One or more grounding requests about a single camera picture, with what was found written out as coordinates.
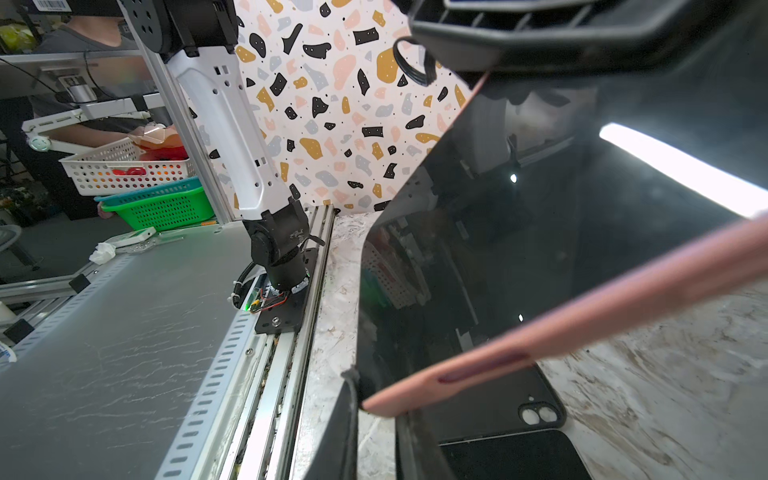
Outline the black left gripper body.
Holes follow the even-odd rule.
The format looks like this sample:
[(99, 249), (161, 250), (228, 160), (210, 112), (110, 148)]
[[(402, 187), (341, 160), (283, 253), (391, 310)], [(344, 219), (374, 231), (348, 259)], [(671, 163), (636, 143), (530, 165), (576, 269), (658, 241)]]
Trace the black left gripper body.
[(468, 82), (655, 69), (728, 21), (735, 1), (397, 1), (411, 39)]

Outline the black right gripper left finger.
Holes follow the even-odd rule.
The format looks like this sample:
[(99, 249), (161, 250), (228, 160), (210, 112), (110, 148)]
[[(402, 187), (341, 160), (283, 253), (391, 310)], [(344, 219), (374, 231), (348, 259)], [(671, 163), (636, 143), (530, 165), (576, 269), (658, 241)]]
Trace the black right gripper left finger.
[(358, 458), (359, 372), (342, 373), (343, 383), (306, 480), (355, 480)]

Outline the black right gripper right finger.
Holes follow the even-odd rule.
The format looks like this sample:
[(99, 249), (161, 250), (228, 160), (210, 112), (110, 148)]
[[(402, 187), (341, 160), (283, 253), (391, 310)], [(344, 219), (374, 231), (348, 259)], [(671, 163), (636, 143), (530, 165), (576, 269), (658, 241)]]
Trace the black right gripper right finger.
[(421, 411), (398, 416), (396, 426), (396, 473), (404, 480), (453, 480), (451, 467)]

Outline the phone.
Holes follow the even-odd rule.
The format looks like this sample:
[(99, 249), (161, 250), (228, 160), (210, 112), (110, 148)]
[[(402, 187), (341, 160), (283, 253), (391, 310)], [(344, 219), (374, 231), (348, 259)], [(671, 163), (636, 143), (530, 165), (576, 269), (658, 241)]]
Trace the phone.
[(441, 450), (458, 479), (592, 478), (570, 439), (559, 430), (445, 444)]
[(449, 399), (767, 274), (767, 95), (488, 79), (369, 231), (365, 411)]

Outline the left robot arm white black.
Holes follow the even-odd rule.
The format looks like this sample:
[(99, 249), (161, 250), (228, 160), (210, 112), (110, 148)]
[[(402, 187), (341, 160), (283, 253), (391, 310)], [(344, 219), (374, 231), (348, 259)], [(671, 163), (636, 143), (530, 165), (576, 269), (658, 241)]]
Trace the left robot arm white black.
[(382, 211), (446, 143), (482, 84), (565, 135), (588, 76), (668, 66), (737, 1), (124, 1), (161, 64), (174, 121), (215, 153), (207, 191), (244, 224), (249, 258), (284, 290), (310, 274), (309, 214)]

